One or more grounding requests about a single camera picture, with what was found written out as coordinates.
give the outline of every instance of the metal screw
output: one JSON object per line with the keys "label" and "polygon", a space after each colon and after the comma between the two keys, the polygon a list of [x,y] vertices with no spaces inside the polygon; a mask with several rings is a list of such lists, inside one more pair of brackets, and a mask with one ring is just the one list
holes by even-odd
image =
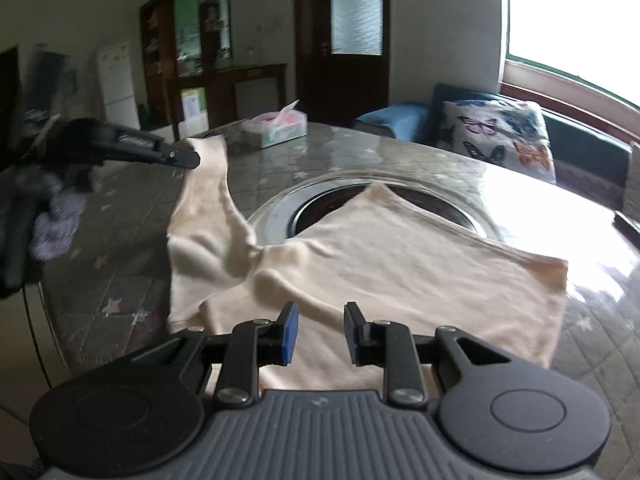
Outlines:
{"label": "metal screw", "polygon": [[225,404],[242,404],[249,400],[249,393],[242,388],[222,388],[218,392],[218,399]]}
{"label": "metal screw", "polygon": [[413,406],[424,400],[424,394],[415,388],[398,388],[389,395],[391,400],[401,406]]}

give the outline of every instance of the wooden door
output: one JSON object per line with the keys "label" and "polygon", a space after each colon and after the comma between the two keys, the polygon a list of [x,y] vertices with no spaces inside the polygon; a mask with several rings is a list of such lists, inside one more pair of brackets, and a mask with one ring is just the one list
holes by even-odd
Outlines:
{"label": "wooden door", "polygon": [[15,107],[20,93],[18,47],[0,53],[0,171],[15,162],[8,151],[9,136],[15,127]]}
{"label": "wooden door", "polygon": [[298,108],[353,126],[388,105],[389,0],[296,0]]}

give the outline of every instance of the circular mount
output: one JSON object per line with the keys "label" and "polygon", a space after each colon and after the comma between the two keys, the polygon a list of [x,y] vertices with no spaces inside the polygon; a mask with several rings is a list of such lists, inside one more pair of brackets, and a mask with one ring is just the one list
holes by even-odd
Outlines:
{"label": "circular mount", "polygon": [[554,474],[597,460],[611,420],[591,390],[517,358],[465,368],[461,381],[442,396],[436,416],[463,454],[523,475]]}
{"label": "circular mount", "polygon": [[183,451],[204,421],[201,399],[178,384],[73,382],[36,403],[30,429],[44,462],[78,476],[120,478],[155,468]]}

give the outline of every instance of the frosted glass panel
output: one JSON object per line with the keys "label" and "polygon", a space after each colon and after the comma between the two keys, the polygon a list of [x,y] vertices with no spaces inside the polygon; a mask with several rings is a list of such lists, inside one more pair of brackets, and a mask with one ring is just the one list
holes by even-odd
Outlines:
{"label": "frosted glass panel", "polygon": [[333,54],[382,54],[382,0],[331,0]]}

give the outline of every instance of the ridged plastic surface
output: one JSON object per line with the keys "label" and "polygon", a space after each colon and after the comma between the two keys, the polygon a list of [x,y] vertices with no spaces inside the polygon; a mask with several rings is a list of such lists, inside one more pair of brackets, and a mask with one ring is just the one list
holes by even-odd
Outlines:
{"label": "ridged plastic surface", "polygon": [[[51,469],[46,480],[79,477]],[[182,455],[132,478],[162,480],[489,480],[424,415],[383,404],[374,391],[266,392],[222,412]],[[593,472],[545,479],[595,480]]]}

